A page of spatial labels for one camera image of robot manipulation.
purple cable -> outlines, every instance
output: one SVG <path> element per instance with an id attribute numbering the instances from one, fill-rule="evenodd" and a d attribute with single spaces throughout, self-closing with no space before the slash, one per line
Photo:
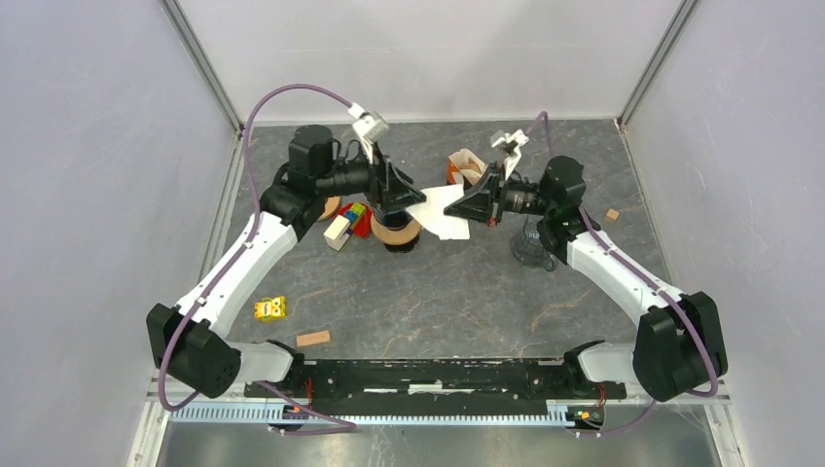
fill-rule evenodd
<path id="1" fill-rule="evenodd" d="M 527 130 L 524 132 L 524 135 L 529 136 L 530 133 L 533 132 L 533 130 L 539 125 L 539 122 L 542 120 L 544 120 L 544 135 L 547 139 L 547 150 L 548 152 L 550 152 L 550 157 L 552 158 L 554 155 L 554 151 L 552 138 L 550 136 L 550 117 L 548 117 L 546 110 L 543 110 L 539 113 L 539 115 L 536 117 L 536 120 L 534 120 L 533 123 L 527 127 Z"/>
<path id="2" fill-rule="evenodd" d="M 352 423 L 351 421 L 345 421 L 345 420 L 341 420 L 339 418 L 334 418 L 334 417 L 331 417 L 329 415 L 325 415 L 323 413 L 316 412 L 313 409 L 310 409 L 309 407 L 303 406 L 303 405 L 299 404 L 298 402 L 296 402 L 295 399 L 292 399 L 291 397 L 287 396 L 286 394 L 281 392 L 277 387 L 269 384 L 266 381 L 255 381 L 255 383 L 258 384 L 259 386 L 263 387 L 267 391 L 271 392 L 272 394 L 280 397 L 284 401 L 292 404 L 295 407 L 298 407 L 304 413 L 308 413 L 308 414 L 310 414 L 314 417 L 321 418 L 322 420 L 327 420 L 327 421 L 330 421 L 330 422 L 333 422 L 333 423 L 337 423 L 338 425 L 341 425 L 338 428 L 324 428 L 324 429 L 312 430 L 312 431 L 282 431 L 281 433 L 284 434 L 284 435 L 287 435 L 287 436 L 332 435 L 332 434 L 335 434 L 335 433 L 351 433 L 351 432 L 355 431 L 356 425 L 355 425 L 355 423 Z"/>
<path id="3" fill-rule="evenodd" d="M 252 108 L 252 112 L 249 114 L 249 119 L 246 121 L 246 127 L 243 129 L 243 138 L 242 138 L 242 150 L 241 155 L 243 156 L 243 164 L 246 166 L 246 175 L 249 179 L 249 188 L 252 193 L 252 203 L 255 207 L 255 217 L 252 221 L 252 229 L 249 230 L 249 234 L 246 236 L 244 242 L 251 241 L 255 234 L 258 232 L 258 226 L 261 224 L 261 201 L 259 200 L 260 195 L 258 194 L 258 187 L 255 185 L 255 174 L 252 172 L 252 158 L 249 156 L 249 137 L 252 134 L 252 124 L 255 122 L 255 117 L 258 115 L 258 112 L 261 111 L 261 108 L 264 107 L 264 104 L 269 102 L 270 99 L 273 97 L 281 94 L 287 90 L 314 90 L 316 92 L 320 92 L 322 94 L 328 95 L 335 99 L 336 101 L 343 104 L 346 108 L 352 106 L 352 102 L 344 99 L 343 97 L 337 95 L 336 93 L 325 90 L 324 88 L 315 86 L 315 85 L 305 85 L 305 84 L 295 84 L 295 85 L 287 85 L 278 88 L 277 90 L 273 90 L 272 92 L 265 95 L 256 105 Z M 227 275 L 227 272 L 237 263 L 237 260 L 243 255 L 243 252 L 246 251 L 246 247 L 241 245 L 229 258 L 226 264 L 218 270 L 212 280 L 209 281 L 208 284 L 203 288 L 203 293 L 200 294 L 200 298 L 206 299 L 209 296 L 209 293 L 215 289 L 221 279 Z M 158 398 L 161 400 L 161 406 L 164 409 L 175 412 L 178 410 L 183 409 L 186 407 L 187 404 L 192 402 L 193 399 L 197 396 L 197 391 L 190 394 L 186 399 L 183 400 L 180 404 L 173 406 L 169 403 L 168 399 L 166 399 L 166 372 L 169 370 L 169 361 L 172 358 L 172 352 L 175 349 L 175 345 L 177 345 L 178 341 L 180 340 L 181 335 L 183 334 L 184 328 L 186 325 L 192 320 L 192 317 L 195 316 L 197 310 L 201 307 L 201 304 L 195 302 L 189 311 L 183 316 L 181 319 L 180 324 L 178 327 L 175 328 L 175 332 L 172 333 L 172 337 L 169 338 L 169 342 L 166 344 L 166 351 L 163 353 L 163 358 L 161 359 L 161 368 L 160 374 L 158 375 Z"/>
<path id="4" fill-rule="evenodd" d="M 694 344 L 696 345 L 697 349 L 699 350 L 699 355 L 701 356 L 701 361 L 704 364 L 704 369 L 707 371 L 707 378 L 710 380 L 710 390 L 707 392 L 704 391 L 696 391 L 693 389 L 688 391 L 689 394 L 693 394 L 695 396 L 701 397 L 713 397 L 716 395 L 716 392 L 719 390 L 719 380 L 716 377 L 716 370 L 713 368 L 713 362 L 710 360 L 710 355 L 707 353 L 707 348 L 704 347 L 704 343 L 701 341 L 699 337 L 699 332 L 697 331 L 696 327 L 691 323 L 691 320 L 688 318 L 687 313 L 685 310 L 682 309 L 679 304 L 670 297 L 664 289 L 660 289 L 659 285 L 654 282 L 647 274 L 639 270 L 636 266 L 633 265 L 627 258 L 620 255 L 617 250 L 610 250 L 610 246 L 607 244 L 604 239 L 598 235 L 591 224 L 590 217 L 588 216 L 587 211 L 585 211 L 584 206 L 579 206 L 579 213 L 582 215 L 582 220 L 585 222 L 585 227 L 587 227 L 588 232 L 590 235 L 595 239 L 598 245 L 607 252 L 610 256 L 612 256 L 616 261 L 622 264 L 625 268 L 627 268 L 630 272 L 633 273 L 636 277 L 638 277 L 642 282 L 644 282 L 648 287 L 650 287 L 653 291 L 657 292 L 660 297 L 673 308 L 673 311 L 679 316 L 679 319 L 682 320 L 682 323 L 685 325 L 685 330 L 688 334 L 691 335 L 691 339 L 693 340 Z"/>

